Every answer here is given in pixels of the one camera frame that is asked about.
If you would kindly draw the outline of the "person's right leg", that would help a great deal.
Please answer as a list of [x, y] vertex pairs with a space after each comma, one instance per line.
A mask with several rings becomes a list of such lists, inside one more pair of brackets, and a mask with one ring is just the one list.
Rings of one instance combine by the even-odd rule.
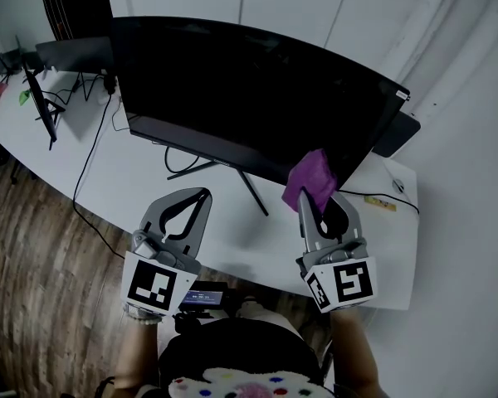
[[285, 328], [286, 330], [294, 333], [297, 337], [301, 337], [299, 332], [285, 316], [266, 309], [253, 296], [246, 296], [242, 300], [240, 308], [236, 312], [236, 317], [271, 323]]

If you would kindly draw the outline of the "yellow label strip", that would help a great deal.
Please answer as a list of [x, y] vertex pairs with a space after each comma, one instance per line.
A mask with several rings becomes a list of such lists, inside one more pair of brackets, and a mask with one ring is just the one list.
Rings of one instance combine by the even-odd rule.
[[397, 207], [395, 204], [393, 204], [389, 201], [381, 200], [381, 199], [374, 197], [374, 196], [365, 196], [364, 201], [368, 204], [384, 208], [388, 211], [396, 211], [397, 210]]

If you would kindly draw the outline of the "person's right forearm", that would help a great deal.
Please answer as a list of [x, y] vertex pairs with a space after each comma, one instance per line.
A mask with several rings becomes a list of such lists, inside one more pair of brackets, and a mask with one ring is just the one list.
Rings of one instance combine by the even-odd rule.
[[378, 368], [355, 308], [330, 313], [334, 383], [360, 398], [380, 398]]

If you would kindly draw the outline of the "thin black monitor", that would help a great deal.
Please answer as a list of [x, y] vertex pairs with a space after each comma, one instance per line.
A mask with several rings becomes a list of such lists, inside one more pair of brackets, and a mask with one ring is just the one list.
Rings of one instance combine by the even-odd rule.
[[[16, 43], [17, 49], [20, 52], [28, 52], [26, 51], [18, 39], [17, 36]], [[56, 136], [56, 123], [58, 119], [58, 115], [64, 113], [66, 111], [61, 105], [56, 102], [50, 101], [45, 95], [41, 86], [39, 85], [36, 76], [40, 73], [46, 74], [46, 67], [44, 65], [43, 68], [37, 70], [29, 70], [26, 64], [23, 64], [23, 70], [25, 72], [26, 81], [29, 85], [29, 90], [31, 92], [32, 100], [37, 108], [39, 113], [39, 119], [42, 120], [46, 127], [46, 131], [50, 136], [50, 144], [49, 150], [52, 149], [53, 143], [57, 140]]]

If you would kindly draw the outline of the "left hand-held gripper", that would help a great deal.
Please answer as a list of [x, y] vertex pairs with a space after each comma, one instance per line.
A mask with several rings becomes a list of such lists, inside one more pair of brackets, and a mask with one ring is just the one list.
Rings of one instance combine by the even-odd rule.
[[[166, 223], [192, 207], [178, 234]], [[197, 260], [212, 194], [206, 187], [178, 190], [150, 204], [125, 254], [120, 297], [131, 308], [153, 316], [174, 314], [201, 270]]]

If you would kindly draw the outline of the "large curved black monitor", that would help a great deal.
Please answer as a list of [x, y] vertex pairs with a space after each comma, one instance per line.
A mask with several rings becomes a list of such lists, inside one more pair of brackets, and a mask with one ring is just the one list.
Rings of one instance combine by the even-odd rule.
[[319, 46], [186, 17], [116, 17], [110, 43], [133, 135], [279, 183], [325, 151], [336, 191], [408, 99]]

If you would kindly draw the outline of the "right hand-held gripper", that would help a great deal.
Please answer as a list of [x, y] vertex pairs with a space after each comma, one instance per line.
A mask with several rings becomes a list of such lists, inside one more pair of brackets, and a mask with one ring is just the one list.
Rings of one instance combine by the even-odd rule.
[[376, 261], [361, 238], [356, 208], [340, 192], [334, 192], [321, 212], [303, 187], [297, 210], [306, 252], [296, 263], [319, 311], [328, 313], [376, 298]]

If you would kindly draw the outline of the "white spotted plush patch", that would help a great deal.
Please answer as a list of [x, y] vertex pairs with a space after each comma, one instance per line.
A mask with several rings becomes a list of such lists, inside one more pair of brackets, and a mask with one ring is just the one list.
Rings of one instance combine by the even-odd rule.
[[334, 398], [331, 391], [289, 371], [249, 373], [210, 368], [202, 380], [179, 377], [171, 382], [171, 398]]

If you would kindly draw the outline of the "dark window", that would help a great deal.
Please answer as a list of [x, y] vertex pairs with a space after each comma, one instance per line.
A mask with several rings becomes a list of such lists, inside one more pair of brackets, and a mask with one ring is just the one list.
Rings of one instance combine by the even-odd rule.
[[107, 36], [113, 17], [110, 0], [42, 0], [58, 41]]

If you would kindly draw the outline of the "purple cloth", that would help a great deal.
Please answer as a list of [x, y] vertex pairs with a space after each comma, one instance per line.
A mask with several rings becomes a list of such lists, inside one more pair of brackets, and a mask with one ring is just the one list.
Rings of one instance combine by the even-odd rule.
[[308, 152], [290, 170], [281, 198], [289, 208], [298, 212], [298, 199], [305, 189], [323, 213], [337, 185], [337, 177], [330, 170], [325, 151], [316, 149]]

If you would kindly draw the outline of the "black chest device with screen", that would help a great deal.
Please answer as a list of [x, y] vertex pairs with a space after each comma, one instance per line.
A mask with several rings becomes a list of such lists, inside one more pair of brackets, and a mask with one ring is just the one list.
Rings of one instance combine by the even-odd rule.
[[229, 317], [230, 295], [231, 290], [225, 282], [196, 280], [178, 309], [181, 314], [192, 316], [200, 323], [210, 323]]

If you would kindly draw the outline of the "white wall pipes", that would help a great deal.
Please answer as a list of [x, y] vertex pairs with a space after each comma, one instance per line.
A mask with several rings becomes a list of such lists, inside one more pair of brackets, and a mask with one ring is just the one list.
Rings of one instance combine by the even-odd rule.
[[403, 106], [405, 113], [417, 113], [420, 104], [444, 79], [470, 37], [482, 6], [482, 0], [443, 0], [404, 76], [404, 84], [411, 91], [410, 100]]

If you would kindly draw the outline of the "person's black shirt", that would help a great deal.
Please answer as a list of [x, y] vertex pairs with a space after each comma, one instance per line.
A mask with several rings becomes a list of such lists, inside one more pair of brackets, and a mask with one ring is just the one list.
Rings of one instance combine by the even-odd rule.
[[213, 368], [252, 374], [287, 371], [324, 384], [317, 356], [298, 334], [266, 321], [224, 318], [169, 341], [159, 356], [159, 398], [169, 398], [172, 381], [202, 381], [203, 373]]

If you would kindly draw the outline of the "person's left forearm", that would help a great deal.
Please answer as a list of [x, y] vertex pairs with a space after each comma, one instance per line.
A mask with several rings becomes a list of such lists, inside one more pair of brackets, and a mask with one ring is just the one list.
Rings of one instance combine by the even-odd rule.
[[158, 378], [157, 325], [128, 322], [115, 368], [115, 390], [133, 394]]

